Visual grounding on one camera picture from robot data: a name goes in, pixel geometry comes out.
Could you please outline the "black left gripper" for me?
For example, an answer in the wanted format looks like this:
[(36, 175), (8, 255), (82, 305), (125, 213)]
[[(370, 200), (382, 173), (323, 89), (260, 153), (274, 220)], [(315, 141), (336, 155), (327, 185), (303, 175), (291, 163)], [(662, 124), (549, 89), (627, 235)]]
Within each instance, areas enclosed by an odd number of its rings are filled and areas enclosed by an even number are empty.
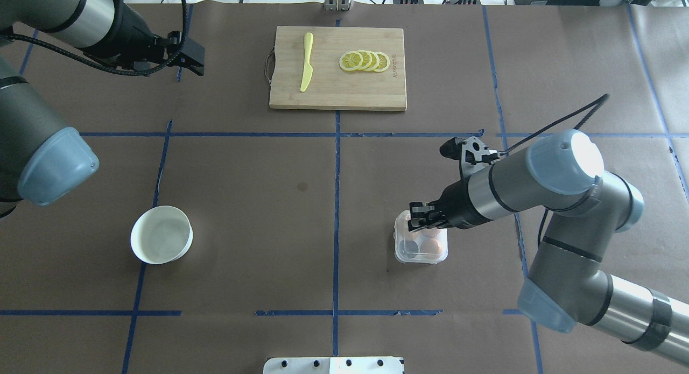
[(113, 25), (106, 36), (81, 51), (102, 65), (133, 72), (145, 70), (145, 63), (157, 63), (187, 68), (198, 76), (205, 73), (205, 50), (185, 29), (166, 36), (154, 34), (143, 17), (123, 2), (116, 4)]

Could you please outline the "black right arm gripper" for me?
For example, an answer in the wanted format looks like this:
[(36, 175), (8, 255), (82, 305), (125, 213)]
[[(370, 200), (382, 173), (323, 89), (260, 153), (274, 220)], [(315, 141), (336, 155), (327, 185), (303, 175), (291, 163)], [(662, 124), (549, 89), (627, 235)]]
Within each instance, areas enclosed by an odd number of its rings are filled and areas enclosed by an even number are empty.
[(409, 203), (410, 232), (423, 229), (470, 229), (488, 223), (490, 218), (480, 214), (468, 194), (468, 178), (459, 180), (443, 190), (439, 199), (431, 202)]

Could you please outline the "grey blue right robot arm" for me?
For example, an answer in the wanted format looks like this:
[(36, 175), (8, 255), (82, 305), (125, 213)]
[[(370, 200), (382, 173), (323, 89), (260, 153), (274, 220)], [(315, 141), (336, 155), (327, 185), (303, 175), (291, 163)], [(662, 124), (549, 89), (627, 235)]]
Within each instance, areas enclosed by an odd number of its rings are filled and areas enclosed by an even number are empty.
[(560, 333), (578, 324), (634, 349), (687, 366), (687, 304), (601, 271), (616, 232), (644, 212), (644, 198), (625, 178), (605, 170), (587, 134), (568, 129), (502, 157), (489, 151), (431, 202), (411, 202), (410, 232), (470, 229), (534, 207), (551, 211), (524, 279), (518, 308)]

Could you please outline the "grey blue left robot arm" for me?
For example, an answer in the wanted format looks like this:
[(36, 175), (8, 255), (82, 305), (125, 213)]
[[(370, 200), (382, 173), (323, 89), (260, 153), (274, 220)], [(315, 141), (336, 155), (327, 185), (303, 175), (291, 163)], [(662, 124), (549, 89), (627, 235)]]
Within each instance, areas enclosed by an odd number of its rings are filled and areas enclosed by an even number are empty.
[[(2, 0), (2, 46), (13, 41), (66, 56), (119, 76), (149, 76), (166, 67), (204, 75), (205, 50), (188, 36), (188, 4), (180, 0), (182, 29), (153, 33), (124, 0)], [(76, 128), (2, 60), (2, 218), (22, 201), (52, 204), (100, 166)]]

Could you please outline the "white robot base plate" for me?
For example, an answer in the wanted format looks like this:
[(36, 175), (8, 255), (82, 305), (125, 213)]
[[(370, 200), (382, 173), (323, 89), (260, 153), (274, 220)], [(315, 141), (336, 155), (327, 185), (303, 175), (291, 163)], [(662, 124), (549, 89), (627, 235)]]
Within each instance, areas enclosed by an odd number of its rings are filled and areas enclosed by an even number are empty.
[(406, 373), (404, 359), (384, 356), (274, 357), (263, 373)]

